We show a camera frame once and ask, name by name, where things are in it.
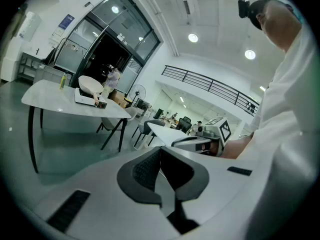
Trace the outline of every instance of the black rubber pad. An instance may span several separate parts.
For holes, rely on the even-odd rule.
[[[47,223],[55,229],[65,232],[89,196],[90,193],[88,192],[76,190]]]
[[[229,167],[227,171],[230,171],[236,174],[246,175],[246,176],[250,176],[250,174],[252,173],[252,170],[242,169],[234,166]]]

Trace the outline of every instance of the blue sign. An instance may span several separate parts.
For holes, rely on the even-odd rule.
[[[64,19],[61,21],[59,24],[59,27],[62,28],[63,30],[66,30],[67,27],[70,25],[70,23],[75,19],[75,17],[71,16],[68,14],[67,16],[64,17]]]

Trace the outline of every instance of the metal railing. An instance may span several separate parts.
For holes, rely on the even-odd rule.
[[[161,75],[182,81],[217,95],[226,101],[233,103],[235,106],[252,116],[256,114],[260,105],[241,91],[203,74],[198,74],[175,66],[165,65]]]
[[[141,68],[141,66],[134,59],[131,59],[127,66],[136,70]]]

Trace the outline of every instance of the ceiling light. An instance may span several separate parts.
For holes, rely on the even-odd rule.
[[[112,10],[115,14],[117,14],[117,13],[119,12],[119,8],[116,7],[116,6],[112,6],[111,10]]]
[[[253,50],[246,50],[244,56],[249,60],[253,60],[256,57],[256,53]]]
[[[196,34],[190,34],[188,38],[192,43],[198,42],[198,37]]]

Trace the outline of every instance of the yellow bottle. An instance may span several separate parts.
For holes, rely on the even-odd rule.
[[[63,76],[62,76],[61,82],[60,82],[60,90],[62,90],[65,87],[66,80],[67,80],[66,73],[63,73]]]

